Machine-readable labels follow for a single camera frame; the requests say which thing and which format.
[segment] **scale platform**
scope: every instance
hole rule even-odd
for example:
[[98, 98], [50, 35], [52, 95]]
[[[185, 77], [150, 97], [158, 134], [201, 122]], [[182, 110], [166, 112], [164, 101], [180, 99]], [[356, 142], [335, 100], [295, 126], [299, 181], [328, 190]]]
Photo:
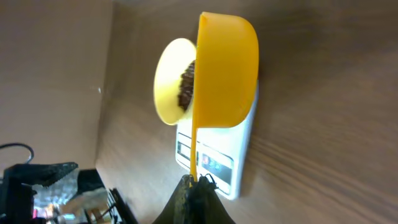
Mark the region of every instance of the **scale platform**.
[[[256, 110], [258, 86], [251, 109], [242, 121], [232, 128], [200, 128], [197, 134], [197, 172], [211, 174], [216, 191], [229, 200], [239, 197], [244, 158], [249, 146], [250, 132]], [[192, 120], [178, 123], [175, 160], [190, 170]]]

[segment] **white digital scale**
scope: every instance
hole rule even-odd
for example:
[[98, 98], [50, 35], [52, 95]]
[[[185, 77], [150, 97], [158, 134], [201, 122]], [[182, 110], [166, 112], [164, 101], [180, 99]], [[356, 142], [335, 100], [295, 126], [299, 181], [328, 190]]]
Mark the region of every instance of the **white digital scale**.
[[[197, 172], [211, 174], [216, 191], [229, 200], [239, 197], [244, 158], [249, 146], [250, 132], [256, 110], [258, 85], [251, 109], [242, 121], [232, 128], [200, 128], [197, 133]], [[190, 170], [192, 120], [178, 123], [175, 160]]]

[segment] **brown beans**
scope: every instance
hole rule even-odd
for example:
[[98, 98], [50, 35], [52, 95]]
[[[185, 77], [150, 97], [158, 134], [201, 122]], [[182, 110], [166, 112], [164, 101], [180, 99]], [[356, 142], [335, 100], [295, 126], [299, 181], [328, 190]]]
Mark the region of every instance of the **brown beans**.
[[178, 106], [184, 111], [188, 109], [188, 106], [192, 99], [193, 94], [193, 74], [195, 71], [195, 61], [193, 61], [183, 74], [181, 74], [180, 94], [178, 94]]

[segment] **wire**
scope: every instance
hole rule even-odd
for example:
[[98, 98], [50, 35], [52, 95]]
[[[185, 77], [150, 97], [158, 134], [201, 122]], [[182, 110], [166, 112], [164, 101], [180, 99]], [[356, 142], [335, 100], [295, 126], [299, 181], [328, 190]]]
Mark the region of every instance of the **wire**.
[[3, 144], [3, 145], [0, 145], [0, 150], [1, 149], [6, 149], [6, 148], [9, 148], [9, 147], [16, 147], [16, 146], [24, 147], [30, 152], [30, 156], [26, 160], [25, 164], [28, 164], [35, 157], [35, 152], [33, 151], [33, 149], [30, 146], [28, 146], [28, 145], [26, 145], [24, 143], [14, 142], [14, 143]]

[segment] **yellow scoop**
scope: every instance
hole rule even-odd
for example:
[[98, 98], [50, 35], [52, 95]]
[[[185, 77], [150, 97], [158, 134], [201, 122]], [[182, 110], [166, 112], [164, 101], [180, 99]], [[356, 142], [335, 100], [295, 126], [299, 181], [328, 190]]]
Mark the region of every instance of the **yellow scoop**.
[[[193, 100], [186, 112], [178, 107], [181, 74], [195, 60]], [[230, 128], [242, 122], [254, 101], [259, 49], [252, 25], [238, 16], [203, 12], [197, 47], [177, 39], [164, 50], [155, 74], [158, 115], [174, 125], [192, 117], [190, 174], [197, 181], [198, 128]]]
[[254, 100], [259, 47], [253, 26], [238, 16], [200, 16], [193, 86], [190, 174], [197, 181], [198, 128], [230, 128], [242, 122]]

